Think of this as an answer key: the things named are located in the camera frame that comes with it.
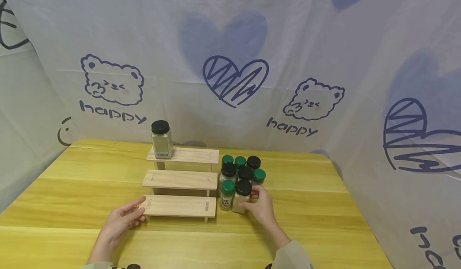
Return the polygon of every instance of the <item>bear drawing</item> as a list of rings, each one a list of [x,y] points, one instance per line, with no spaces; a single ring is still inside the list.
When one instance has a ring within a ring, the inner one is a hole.
[[[144,77],[138,68],[118,65],[88,54],[80,60],[85,72],[85,91],[94,98],[124,106],[142,101]]]
[[[306,121],[327,117],[345,96],[345,88],[330,87],[314,78],[301,82],[291,101],[283,108],[287,116]]]

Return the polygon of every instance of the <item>left hand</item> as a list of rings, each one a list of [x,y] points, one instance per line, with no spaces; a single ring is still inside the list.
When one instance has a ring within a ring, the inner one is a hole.
[[[110,261],[112,252],[128,230],[146,220],[146,217],[142,215],[144,208],[137,208],[145,200],[146,197],[142,196],[110,212],[96,239],[88,264]]]

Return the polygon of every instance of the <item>shelf leg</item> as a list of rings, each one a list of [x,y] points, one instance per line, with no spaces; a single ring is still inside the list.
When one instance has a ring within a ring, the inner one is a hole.
[[[154,162],[155,169],[164,170],[165,169],[165,162]]]

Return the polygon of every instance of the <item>wood grain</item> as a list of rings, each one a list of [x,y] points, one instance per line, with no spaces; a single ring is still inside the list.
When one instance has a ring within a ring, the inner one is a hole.
[[[86,139],[75,142],[0,215],[2,265],[80,268],[112,209],[149,194],[142,187],[151,144]],[[319,154],[220,149],[220,156],[256,155],[266,171],[282,228],[315,268],[391,269],[333,164]],[[218,172],[220,164],[213,165]],[[205,171],[199,163],[168,170]],[[221,250],[225,243],[226,250]],[[275,250],[251,214],[216,210],[202,218],[149,217],[128,232],[115,261],[126,267],[265,268]]]
[[[144,214],[149,216],[215,217],[216,198],[146,195],[139,208],[145,208]]]
[[[142,185],[166,189],[216,190],[218,188],[218,173],[148,170]]]
[[[171,159],[157,159],[155,158],[154,148],[151,148],[147,160],[158,162],[218,164],[219,150],[174,147],[173,157],[171,157]]]

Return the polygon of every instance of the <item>hand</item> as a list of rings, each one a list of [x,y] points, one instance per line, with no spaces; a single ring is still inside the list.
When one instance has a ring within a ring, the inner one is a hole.
[[[275,219],[272,198],[269,193],[262,186],[253,186],[250,198],[258,200],[255,203],[243,202],[240,203],[240,206],[250,211],[255,219],[266,229],[277,249],[285,247],[291,242],[291,239]]]
[[[137,208],[145,199],[146,197],[142,196],[110,212],[96,239],[88,264],[110,261],[112,252],[128,230],[146,220],[146,217],[142,215],[144,208]]]
[[[240,203],[240,206],[250,211],[255,219],[264,227],[277,223],[272,205],[272,197],[262,186],[253,186],[250,198],[258,200],[255,203],[243,202]]]

